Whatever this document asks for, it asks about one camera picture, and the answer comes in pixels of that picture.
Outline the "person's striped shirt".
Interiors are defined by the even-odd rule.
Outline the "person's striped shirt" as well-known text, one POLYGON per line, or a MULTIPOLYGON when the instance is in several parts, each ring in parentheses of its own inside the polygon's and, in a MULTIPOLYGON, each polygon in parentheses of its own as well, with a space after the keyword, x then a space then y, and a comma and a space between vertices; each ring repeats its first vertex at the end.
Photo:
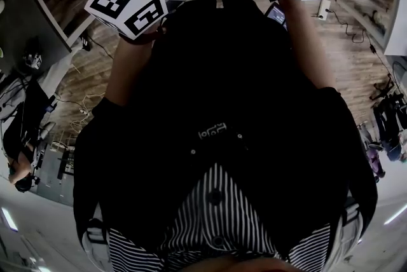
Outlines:
POLYGON ((137 245, 121 231, 109 232, 114 272, 176 272, 221 254, 245 258, 270 256, 296 268, 322 272, 327 261, 331 226, 305 233, 288 248, 277 243, 233 179, 215 164, 192 188, 152 250, 137 245))

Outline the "small black display device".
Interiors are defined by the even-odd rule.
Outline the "small black display device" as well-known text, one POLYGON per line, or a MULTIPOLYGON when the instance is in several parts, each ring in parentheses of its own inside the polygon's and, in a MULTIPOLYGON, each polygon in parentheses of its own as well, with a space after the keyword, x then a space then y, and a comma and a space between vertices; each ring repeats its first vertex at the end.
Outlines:
POLYGON ((278 2, 273 2, 265 12, 265 16, 282 25, 287 30, 286 17, 278 2))

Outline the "black office chair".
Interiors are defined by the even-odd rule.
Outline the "black office chair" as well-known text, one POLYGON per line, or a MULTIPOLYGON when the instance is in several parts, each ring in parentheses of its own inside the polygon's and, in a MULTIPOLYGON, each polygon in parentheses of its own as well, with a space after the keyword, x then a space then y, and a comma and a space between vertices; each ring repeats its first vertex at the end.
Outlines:
POLYGON ((379 133, 379 143, 390 161, 407 163, 407 150, 402 145, 401 127, 407 129, 407 117, 402 112, 403 94, 391 92, 394 87, 392 75, 388 73, 385 83, 374 83, 375 91, 369 96, 373 104, 373 115, 379 133))

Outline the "small spare gripper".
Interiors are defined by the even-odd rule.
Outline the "small spare gripper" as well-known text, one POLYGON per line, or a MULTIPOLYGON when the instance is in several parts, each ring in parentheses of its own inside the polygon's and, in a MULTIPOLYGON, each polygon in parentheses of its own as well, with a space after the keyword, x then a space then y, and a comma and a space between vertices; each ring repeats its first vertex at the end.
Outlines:
POLYGON ((41 55, 38 53, 35 54, 26 54, 24 56, 25 64, 26 66, 38 70, 41 66, 42 63, 42 58, 41 55))

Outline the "white power strip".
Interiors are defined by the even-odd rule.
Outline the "white power strip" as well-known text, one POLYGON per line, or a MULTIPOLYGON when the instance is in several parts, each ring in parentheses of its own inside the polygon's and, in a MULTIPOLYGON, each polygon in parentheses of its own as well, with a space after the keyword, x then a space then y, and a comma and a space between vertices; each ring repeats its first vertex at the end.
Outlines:
POLYGON ((320 5, 319 5, 319 11, 317 14, 317 18, 319 20, 325 21, 327 19, 327 15, 330 11, 330 0, 321 0, 320 5))

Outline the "person's chin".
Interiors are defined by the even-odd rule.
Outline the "person's chin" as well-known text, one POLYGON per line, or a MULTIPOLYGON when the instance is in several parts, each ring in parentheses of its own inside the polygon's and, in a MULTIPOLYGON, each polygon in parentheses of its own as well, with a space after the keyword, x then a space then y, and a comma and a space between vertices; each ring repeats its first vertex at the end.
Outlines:
POLYGON ((260 258, 238 261, 234 257, 218 257, 194 263, 182 272, 287 272, 289 268, 277 259, 260 258))

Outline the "person's left forearm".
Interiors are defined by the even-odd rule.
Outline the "person's left forearm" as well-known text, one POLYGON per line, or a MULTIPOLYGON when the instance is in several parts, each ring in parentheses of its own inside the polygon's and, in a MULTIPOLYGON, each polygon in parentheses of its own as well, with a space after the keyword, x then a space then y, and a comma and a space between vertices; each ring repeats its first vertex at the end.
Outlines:
POLYGON ((120 39, 114 53, 105 98, 119 106, 128 103, 134 86, 151 57, 152 47, 152 41, 146 44, 132 44, 123 38, 120 39))

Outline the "person's right forearm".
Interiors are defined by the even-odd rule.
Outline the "person's right forearm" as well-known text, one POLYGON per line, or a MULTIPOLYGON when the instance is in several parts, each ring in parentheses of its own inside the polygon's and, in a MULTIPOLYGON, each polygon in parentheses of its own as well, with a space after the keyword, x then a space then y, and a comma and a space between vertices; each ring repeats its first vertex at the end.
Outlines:
POLYGON ((314 21, 300 0, 278 0, 299 68, 316 88, 336 88, 336 79, 314 21))

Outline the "dark grey cabinet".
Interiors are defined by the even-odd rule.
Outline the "dark grey cabinet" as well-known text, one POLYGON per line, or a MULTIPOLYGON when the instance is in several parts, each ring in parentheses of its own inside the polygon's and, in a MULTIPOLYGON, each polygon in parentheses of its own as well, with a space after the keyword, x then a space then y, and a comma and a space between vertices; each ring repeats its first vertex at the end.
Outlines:
POLYGON ((0 71, 43 73, 53 64, 69 55, 70 47, 43 15, 35 0, 4 0, 0 13, 0 71), (39 69, 28 66, 23 59, 27 47, 41 55, 39 69))

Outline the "person's black garment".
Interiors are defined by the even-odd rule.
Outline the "person's black garment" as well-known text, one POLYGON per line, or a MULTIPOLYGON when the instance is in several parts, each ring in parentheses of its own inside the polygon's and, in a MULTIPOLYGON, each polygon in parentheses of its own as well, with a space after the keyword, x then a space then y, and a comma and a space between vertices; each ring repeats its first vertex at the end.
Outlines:
POLYGON ((329 272, 357 245, 377 203, 354 118, 336 88, 299 68, 288 29, 253 0, 189 1, 163 23, 125 106, 103 99, 76 139, 79 241, 114 272, 115 228, 152 250, 215 164, 288 255, 331 226, 329 272))

